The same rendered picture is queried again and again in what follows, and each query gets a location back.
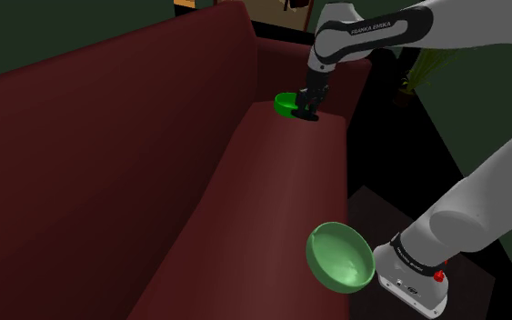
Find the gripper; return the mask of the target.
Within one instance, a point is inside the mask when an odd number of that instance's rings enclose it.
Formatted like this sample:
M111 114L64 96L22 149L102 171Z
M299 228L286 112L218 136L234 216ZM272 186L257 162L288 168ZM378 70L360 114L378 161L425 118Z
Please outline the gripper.
M311 68L306 73L306 90L300 90L296 94L295 108L291 115L306 121L316 122L319 117L316 114L317 106L325 98L328 87L329 73L318 72Z

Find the small bright green bowl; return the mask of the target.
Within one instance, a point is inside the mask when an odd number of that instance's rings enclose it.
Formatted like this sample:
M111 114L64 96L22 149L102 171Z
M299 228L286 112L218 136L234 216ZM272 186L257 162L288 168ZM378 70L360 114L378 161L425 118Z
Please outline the small bright green bowl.
M294 118L292 110L297 110L296 93L280 93L274 99L275 111L284 117Z

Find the potted green plant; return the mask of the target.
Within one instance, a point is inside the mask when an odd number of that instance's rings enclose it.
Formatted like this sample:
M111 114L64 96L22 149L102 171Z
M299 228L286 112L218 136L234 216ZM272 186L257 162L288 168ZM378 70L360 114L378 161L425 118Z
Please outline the potted green plant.
M393 98L393 104L408 106L420 85L429 85L429 77L456 59L458 49L421 49L413 66L406 71Z

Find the large pale green bowl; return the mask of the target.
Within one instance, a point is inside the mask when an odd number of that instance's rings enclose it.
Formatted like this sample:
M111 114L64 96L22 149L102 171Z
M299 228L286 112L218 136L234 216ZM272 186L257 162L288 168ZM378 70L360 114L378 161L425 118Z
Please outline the large pale green bowl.
M310 233L306 261L316 280L339 294L360 291L376 271L373 251L364 237L338 222L323 223Z

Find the dark red sofa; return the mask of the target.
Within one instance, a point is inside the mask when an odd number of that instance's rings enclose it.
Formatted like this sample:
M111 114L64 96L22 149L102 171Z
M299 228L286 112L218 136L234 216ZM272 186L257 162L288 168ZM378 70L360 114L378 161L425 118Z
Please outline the dark red sofa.
M349 320L306 240L370 63L283 117L308 54L228 2L1 74L0 320Z

